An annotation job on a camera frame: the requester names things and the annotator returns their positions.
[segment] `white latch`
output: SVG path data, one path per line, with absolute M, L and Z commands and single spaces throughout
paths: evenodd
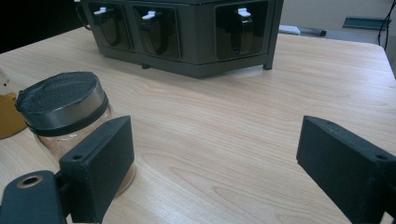
M 249 17 L 251 15 L 245 7 L 238 8 L 238 14 L 241 17 Z
M 103 14 L 105 12 L 107 12 L 107 8 L 106 7 L 100 7 L 99 10 L 93 12 L 93 14 L 97 16 L 97 15 Z
M 142 19 L 144 21 L 147 21 L 147 20 L 152 19 L 154 17 L 155 17 L 155 11 L 149 11 L 146 16 L 142 17 Z

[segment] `white wall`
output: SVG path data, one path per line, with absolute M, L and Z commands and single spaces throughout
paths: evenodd
M 346 16 L 385 18 L 392 2 L 393 0 L 284 0 L 281 23 L 345 31 L 350 30 L 343 28 Z M 396 35 L 396 8 L 391 18 L 389 34 Z

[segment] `black rubber band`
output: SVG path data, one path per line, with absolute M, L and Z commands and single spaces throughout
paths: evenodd
M 63 126 L 61 128 L 56 128 L 56 129 L 46 129 L 46 130 L 39 130 L 39 129 L 34 129 L 32 127 L 29 127 L 30 131 L 32 133 L 35 133 L 40 136 L 46 136 L 46 137 L 55 137 L 55 136 L 61 136 L 65 135 L 68 133 L 74 133 L 77 132 L 88 125 L 94 123 L 96 120 L 98 120 L 106 111 L 108 108 L 108 99 L 107 96 L 105 95 L 105 100 L 103 103 L 95 110 L 93 113 L 91 113 L 89 116 L 85 117 L 84 119 L 81 119 L 75 123 Z

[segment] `orange object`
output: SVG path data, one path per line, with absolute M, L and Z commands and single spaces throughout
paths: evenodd
M 0 95 L 0 139 L 8 138 L 26 128 L 23 116 L 15 108 L 16 94 Z

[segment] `black cable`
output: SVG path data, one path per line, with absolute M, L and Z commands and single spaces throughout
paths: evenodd
M 392 13 L 392 10 L 395 8 L 396 6 L 396 0 L 393 0 L 392 6 L 390 8 L 390 11 L 387 15 L 387 17 L 384 19 L 384 21 L 382 22 L 381 28 L 379 28 L 379 33 L 378 33 L 378 45 L 381 46 L 381 32 L 382 32 L 382 28 L 384 27 L 385 23 L 387 24 L 387 37 L 386 37 L 386 42 L 385 42 L 385 47 L 384 50 L 387 50 L 387 46 L 388 46 L 388 38 L 389 38 L 389 24 L 390 24 L 390 15 Z

